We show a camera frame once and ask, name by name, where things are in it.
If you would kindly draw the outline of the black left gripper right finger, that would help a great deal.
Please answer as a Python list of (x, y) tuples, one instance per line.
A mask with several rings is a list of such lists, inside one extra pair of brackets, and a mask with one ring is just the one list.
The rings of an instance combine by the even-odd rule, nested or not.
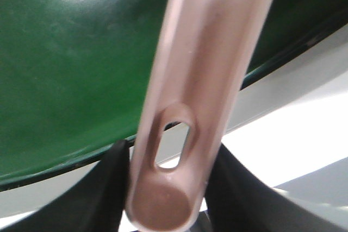
[(214, 231), (345, 231), (269, 188), (224, 145), (204, 197)]

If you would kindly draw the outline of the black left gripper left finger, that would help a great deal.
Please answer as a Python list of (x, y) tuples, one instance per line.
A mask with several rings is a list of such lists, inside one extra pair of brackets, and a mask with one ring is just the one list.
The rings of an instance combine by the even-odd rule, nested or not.
[(129, 142), (120, 140), (76, 185), (4, 231), (118, 231), (128, 172)]

